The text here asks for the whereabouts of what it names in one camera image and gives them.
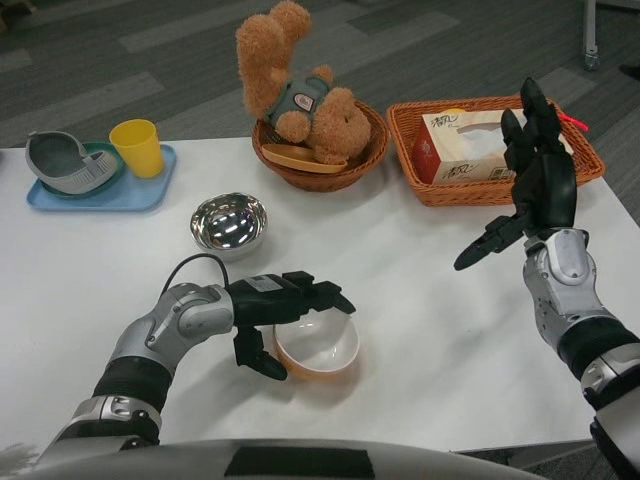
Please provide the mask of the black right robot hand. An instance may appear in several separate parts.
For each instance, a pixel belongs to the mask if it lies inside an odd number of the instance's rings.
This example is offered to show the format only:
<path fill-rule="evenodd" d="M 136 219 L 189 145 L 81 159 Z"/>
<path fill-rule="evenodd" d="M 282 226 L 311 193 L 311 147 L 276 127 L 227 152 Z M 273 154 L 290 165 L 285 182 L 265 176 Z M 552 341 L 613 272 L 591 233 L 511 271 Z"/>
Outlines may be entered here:
<path fill-rule="evenodd" d="M 562 125 L 556 108 L 532 78 L 522 84 L 520 99 L 524 124 L 511 109 L 501 116 L 504 158 L 515 173 L 511 197 L 516 213 L 490 222 L 457 257 L 457 271 L 502 252 L 524 236 L 574 225 L 577 180 L 572 156 L 560 141 Z"/>

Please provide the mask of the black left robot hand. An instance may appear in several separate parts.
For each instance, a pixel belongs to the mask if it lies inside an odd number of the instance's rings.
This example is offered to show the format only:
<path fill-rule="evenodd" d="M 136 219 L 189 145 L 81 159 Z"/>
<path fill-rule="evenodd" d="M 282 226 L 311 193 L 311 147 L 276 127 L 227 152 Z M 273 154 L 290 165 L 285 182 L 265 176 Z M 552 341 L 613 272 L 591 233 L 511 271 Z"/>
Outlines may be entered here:
<path fill-rule="evenodd" d="M 233 339 L 236 363 L 277 381 L 288 373 L 279 360 L 264 349 L 260 326 L 291 324 L 314 310 L 332 308 L 352 314 L 356 307 L 342 288 L 330 281 L 315 282 L 305 271 L 244 278 L 225 286 L 233 305 Z"/>

